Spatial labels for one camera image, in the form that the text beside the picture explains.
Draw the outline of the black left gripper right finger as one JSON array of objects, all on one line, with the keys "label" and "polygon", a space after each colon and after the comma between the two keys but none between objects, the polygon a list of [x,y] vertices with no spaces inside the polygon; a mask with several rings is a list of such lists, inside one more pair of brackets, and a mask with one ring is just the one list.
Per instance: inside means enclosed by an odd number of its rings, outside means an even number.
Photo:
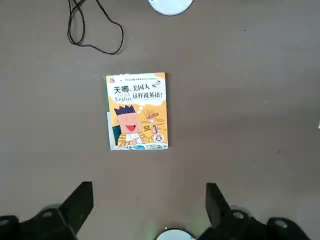
[{"label": "black left gripper right finger", "polygon": [[240,209],[231,209],[216,183],[207,183],[205,209],[211,223],[201,240],[308,240],[294,221],[271,217],[262,223]]}]

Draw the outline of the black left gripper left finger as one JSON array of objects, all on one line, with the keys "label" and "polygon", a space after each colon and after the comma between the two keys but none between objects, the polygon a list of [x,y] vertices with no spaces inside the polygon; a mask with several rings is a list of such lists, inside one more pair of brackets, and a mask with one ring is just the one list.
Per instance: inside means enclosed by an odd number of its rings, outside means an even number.
[{"label": "black left gripper left finger", "polygon": [[91,181],[83,181],[61,204],[51,204],[35,216],[20,221],[15,215],[0,217],[2,240],[76,240],[94,208]]}]

